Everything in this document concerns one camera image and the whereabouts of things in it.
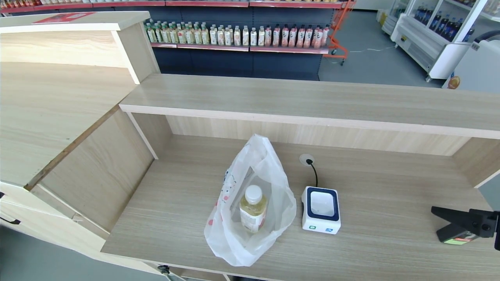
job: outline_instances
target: bottle cap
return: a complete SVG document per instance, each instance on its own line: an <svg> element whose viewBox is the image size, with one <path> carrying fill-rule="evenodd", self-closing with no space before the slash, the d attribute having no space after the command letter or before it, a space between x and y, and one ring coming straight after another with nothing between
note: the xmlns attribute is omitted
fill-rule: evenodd
<svg viewBox="0 0 500 281"><path fill-rule="evenodd" d="M258 185L250 185L245 190L245 199L252 205L259 203L262 200L262 189Z"/></svg>

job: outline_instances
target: plastic bag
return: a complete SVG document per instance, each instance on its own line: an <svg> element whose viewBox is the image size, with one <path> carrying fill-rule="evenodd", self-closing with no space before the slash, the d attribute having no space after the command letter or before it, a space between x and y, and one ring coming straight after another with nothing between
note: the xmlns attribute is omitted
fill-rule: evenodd
<svg viewBox="0 0 500 281"><path fill-rule="evenodd" d="M264 224L255 234L244 229L240 217L240 200L250 185L258 185L268 200ZM217 257L235 267L249 267L292 224L296 213L296 199L271 142L254 134L225 173L205 239Z"/></svg>

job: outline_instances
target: shelf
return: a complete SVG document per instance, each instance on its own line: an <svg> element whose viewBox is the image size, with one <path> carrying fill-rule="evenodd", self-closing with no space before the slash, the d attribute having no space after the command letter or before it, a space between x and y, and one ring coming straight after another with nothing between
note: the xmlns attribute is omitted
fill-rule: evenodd
<svg viewBox="0 0 500 281"><path fill-rule="evenodd" d="M250 52L295 53L295 54L328 54L328 47L297 48L297 47L259 47L251 46Z"/></svg>
<svg viewBox="0 0 500 281"><path fill-rule="evenodd" d="M347 2L250 1L250 7L341 9Z"/></svg>
<svg viewBox="0 0 500 281"><path fill-rule="evenodd" d="M465 4L462 4L462 3L457 2L457 1L454 1L454 0L444 0L444 1L445 1L445 2L448 2L448 3L452 4L452 5L455 5L455 6L457 6L457 7L460 7L460 8L462 8L462 9L465 9L465 10L467 10L467 11L471 11L471 10L472 10L472 7L471 7L471 6L467 6L467 5L465 5ZM488 20L491 20L491 21L494 21L494 22L499 22L499 23L500 23L500 16L491 15L491 14L488 14L488 13L483 12L483 11L482 11L479 15L480 15L481 17L483 17L483 18L488 19Z"/></svg>
<svg viewBox="0 0 500 281"><path fill-rule="evenodd" d="M120 1L92 3L94 7L133 7L133 6L165 6L165 1Z"/></svg>
<svg viewBox="0 0 500 281"><path fill-rule="evenodd" d="M236 7L246 8L249 6L248 1L184 1L184 0L167 0L167 6L194 6L194 7Z"/></svg>
<svg viewBox="0 0 500 281"><path fill-rule="evenodd" d="M151 47L153 48L177 48L176 44L172 43L151 43Z"/></svg>
<svg viewBox="0 0 500 281"><path fill-rule="evenodd" d="M169 89L180 96L175 87ZM212 253L204 228L224 172L245 143L173 135L101 251L266 280L406 280L410 275L454 280L463 278L457 268L488 277L500 272L492 239L458 247L436 237L448 223L432 215L431 206L490 210L451 157L276 142L272 145L297 200L296 218L251 267L230 266ZM302 229L300 196L314 182L312 170L299 162L304 152L315 157L320 186L338 191L342 227L335 236ZM484 268L496 270L485 273Z"/></svg>

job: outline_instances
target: floor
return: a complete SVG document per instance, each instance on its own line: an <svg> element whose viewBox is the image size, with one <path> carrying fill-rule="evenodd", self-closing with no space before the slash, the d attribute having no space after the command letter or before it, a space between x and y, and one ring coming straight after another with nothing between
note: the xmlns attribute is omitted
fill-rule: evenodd
<svg viewBox="0 0 500 281"><path fill-rule="evenodd" d="M426 73L381 31L375 13L354 11L338 34L350 50L343 66L324 58L322 81L441 87L443 80L426 83ZM499 185L481 192L500 210ZM96 261L75 251L46 243L9 228L0 228L0 280L5 281L164 281L164 277Z"/></svg>

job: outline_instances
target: power cord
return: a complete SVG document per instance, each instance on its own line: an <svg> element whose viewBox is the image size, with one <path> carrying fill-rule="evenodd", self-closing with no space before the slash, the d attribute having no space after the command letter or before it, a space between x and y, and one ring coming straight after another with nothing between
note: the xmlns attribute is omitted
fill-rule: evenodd
<svg viewBox="0 0 500 281"><path fill-rule="evenodd" d="M316 169L314 168L314 165L313 165L313 161L311 159L307 159L305 161L308 165L310 165L312 167L312 169L314 170L314 176L316 177L316 187L318 187L318 173L316 172Z"/></svg>

